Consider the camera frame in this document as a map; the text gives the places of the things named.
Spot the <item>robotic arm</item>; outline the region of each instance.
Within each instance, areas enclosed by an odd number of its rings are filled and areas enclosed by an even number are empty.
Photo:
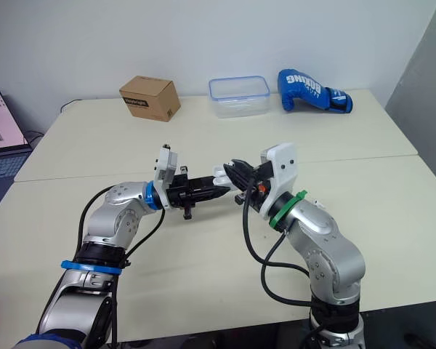
[[[218,182],[230,182],[245,191],[235,197],[236,202],[245,205],[247,201],[303,256],[312,290],[310,322],[319,348],[364,348],[359,315],[363,256],[339,232],[331,215],[304,200],[305,191],[291,194],[297,176],[294,157],[294,145],[277,145],[262,153],[258,167],[241,160],[224,165],[226,175]]]
[[[311,333],[317,334],[316,342],[322,348],[364,348],[358,312],[360,279],[365,273],[362,255],[339,232],[333,217],[303,199],[304,192],[291,194],[297,176],[291,143],[264,151],[261,160],[255,168],[233,160],[215,168],[215,176],[190,180],[187,167],[174,175],[177,154],[164,145],[154,181],[107,188],[103,205],[89,218],[75,257],[62,262],[66,271],[36,333],[15,349],[100,348],[110,334],[112,318],[116,335],[116,286],[122,269],[129,265],[127,257],[133,251],[127,249],[141,218],[162,209],[162,220],[165,210],[182,208],[184,218],[190,219],[196,202],[220,197],[231,189],[242,191],[235,197],[238,204],[269,219],[271,228],[284,233],[304,257],[312,290]],[[259,262],[271,265],[267,260]]]

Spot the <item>gray wall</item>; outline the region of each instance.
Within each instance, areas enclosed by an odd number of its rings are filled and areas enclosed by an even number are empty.
[[[436,175],[436,12],[386,111]]]

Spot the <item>laptop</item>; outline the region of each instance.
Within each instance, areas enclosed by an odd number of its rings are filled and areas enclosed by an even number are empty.
[[[31,151],[0,93],[0,201]]]

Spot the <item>laptop keyboard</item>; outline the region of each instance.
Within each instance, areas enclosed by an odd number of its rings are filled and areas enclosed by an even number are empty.
[[[24,164],[26,156],[0,159],[0,178],[14,177]]]

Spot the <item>floor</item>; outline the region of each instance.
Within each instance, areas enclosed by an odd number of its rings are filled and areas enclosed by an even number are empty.
[[[414,334],[436,348],[436,302],[362,313],[367,348],[433,348],[408,345],[404,335]],[[307,321],[226,329],[218,332],[122,343],[118,349],[294,349],[306,333]]]

